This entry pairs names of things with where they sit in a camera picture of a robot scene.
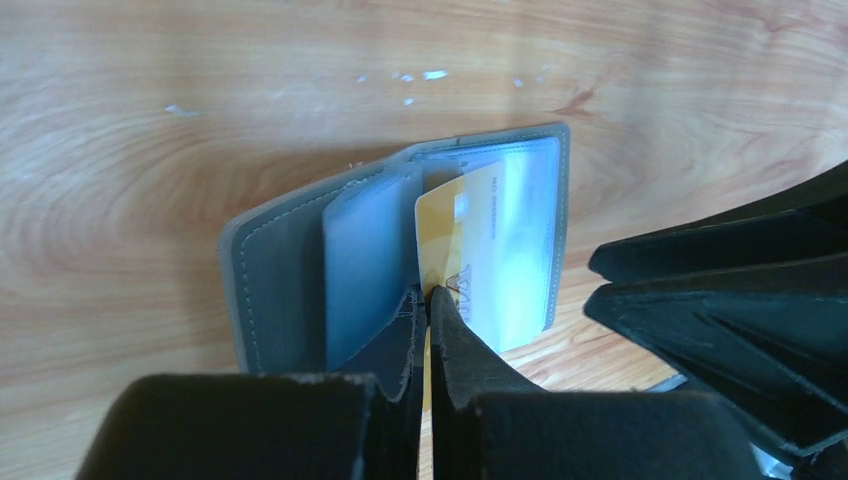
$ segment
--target wooden table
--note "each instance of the wooden table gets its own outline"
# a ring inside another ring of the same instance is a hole
[[[589,255],[848,157],[846,50],[837,0],[3,2],[0,477],[72,476],[135,378],[235,370],[230,218],[457,134],[573,128],[557,322],[509,361],[658,382],[582,316]]]

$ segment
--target credit card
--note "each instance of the credit card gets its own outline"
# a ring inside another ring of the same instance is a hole
[[[425,193],[415,203],[421,287],[447,287],[466,325],[502,351],[498,315],[504,253],[503,162],[495,162]]]

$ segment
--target gray wallet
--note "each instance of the gray wallet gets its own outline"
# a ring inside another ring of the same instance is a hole
[[[569,151],[561,123],[420,143],[233,219],[220,259],[241,371],[327,372],[353,357],[419,283],[417,199],[498,162],[503,248],[483,270],[486,318],[469,327],[498,352],[532,340],[554,319]]]

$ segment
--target white paint speck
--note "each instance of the white paint speck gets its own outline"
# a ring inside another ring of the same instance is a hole
[[[424,80],[438,80],[447,76],[447,70],[430,70],[429,72],[424,72]]]
[[[203,112],[195,112],[189,110],[183,110],[179,105],[168,105],[165,107],[166,112],[170,112],[178,117],[196,117],[198,115],[203,115]]]

